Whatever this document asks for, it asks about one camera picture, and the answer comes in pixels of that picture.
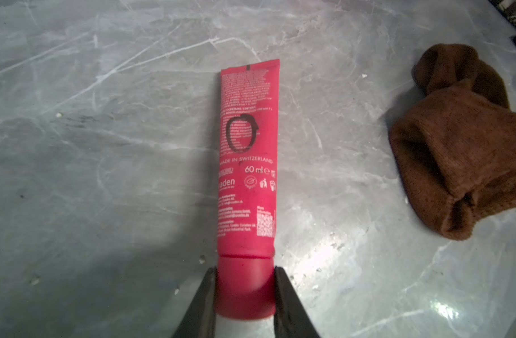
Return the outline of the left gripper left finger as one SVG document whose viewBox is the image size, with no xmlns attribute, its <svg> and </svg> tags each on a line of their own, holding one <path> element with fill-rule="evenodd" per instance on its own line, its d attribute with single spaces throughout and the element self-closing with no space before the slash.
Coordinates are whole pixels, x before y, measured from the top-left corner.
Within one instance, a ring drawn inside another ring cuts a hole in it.
<svg viewBox="0 0 516 338">
<path fill-rule="evenodd" d="M 172 338 L 214 338 L 216 268 L 209 268 Z"/>
</svg>

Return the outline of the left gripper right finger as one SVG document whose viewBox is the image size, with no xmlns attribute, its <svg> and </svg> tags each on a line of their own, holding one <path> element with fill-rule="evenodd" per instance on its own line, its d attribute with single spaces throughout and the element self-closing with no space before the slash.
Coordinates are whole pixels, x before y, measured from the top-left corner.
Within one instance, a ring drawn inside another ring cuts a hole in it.
<svg viewBox="0 0 516 338">
<path fill-rule="evenodd" d="M 276 338 L 320 338 L 284 268 L 274 269 Z"/>
</svg>

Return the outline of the magenta toothpaste tube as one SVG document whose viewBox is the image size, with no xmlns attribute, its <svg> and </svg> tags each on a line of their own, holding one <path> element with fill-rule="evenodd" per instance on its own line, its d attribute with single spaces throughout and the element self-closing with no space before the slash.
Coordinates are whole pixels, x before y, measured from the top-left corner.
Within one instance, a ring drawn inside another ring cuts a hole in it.
<svg viewBox="0 0 516 338">
<path fill-rule="evenodd" d="M 221 71 L 216 312 L 254 321 L 276 311 L 278 59 Z"/>
</svg>

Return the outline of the brown cloth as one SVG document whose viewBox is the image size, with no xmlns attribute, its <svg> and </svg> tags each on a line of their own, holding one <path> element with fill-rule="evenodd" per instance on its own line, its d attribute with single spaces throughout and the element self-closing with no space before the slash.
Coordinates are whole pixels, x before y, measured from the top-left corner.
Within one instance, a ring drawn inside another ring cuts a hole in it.
<svg viewBox="0 0 516 338">
<path fill-rule="evenodd" d="M 481 219 L 516 208 L 516 113 L 471 46 L 432 46 L 413 76 L 425 97 L 389 132 L 404 189 L 427 227 L 469 239 Z"/>
</svg>

